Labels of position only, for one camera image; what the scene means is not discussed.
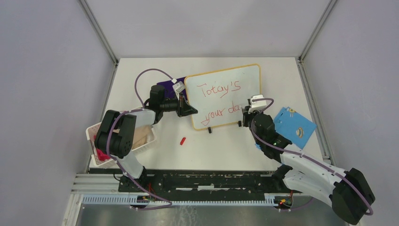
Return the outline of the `red marker cap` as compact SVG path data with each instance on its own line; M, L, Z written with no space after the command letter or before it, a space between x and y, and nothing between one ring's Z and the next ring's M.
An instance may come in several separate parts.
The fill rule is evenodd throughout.
M186 140L186 137L183 137L182 140L180 141L180 145L183 145L185 140Z

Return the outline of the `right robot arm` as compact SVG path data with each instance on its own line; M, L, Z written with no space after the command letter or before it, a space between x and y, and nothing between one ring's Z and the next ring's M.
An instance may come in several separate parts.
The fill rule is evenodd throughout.
M256 145L266 157L281 164L271 180L275 191L290 189L311 196L351 225L373 215L375 195L361 171L345 170L303 152L287 150L292 142L275 130L271 116L251 105L242 113L243 126L249 128Z

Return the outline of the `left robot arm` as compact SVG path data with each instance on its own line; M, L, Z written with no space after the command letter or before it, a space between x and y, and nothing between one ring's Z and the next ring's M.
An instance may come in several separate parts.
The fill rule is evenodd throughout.
M131 151L133 140L138 128L159 123L165 112L175 112L178 117L185 117L197 114L198 110L189 105L182 93L167 98L165 88L154 85L144 107L122 113L108 110L97 131L95 148L116 161L123 174L130 178L130 186L137 192L147 188L148 179L145 177L146 168Z

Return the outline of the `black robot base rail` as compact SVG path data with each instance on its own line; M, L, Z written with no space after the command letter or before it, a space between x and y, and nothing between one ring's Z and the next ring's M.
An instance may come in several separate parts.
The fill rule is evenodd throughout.
M271 171L148 169L138 184L170 201L263 201L292 192Z

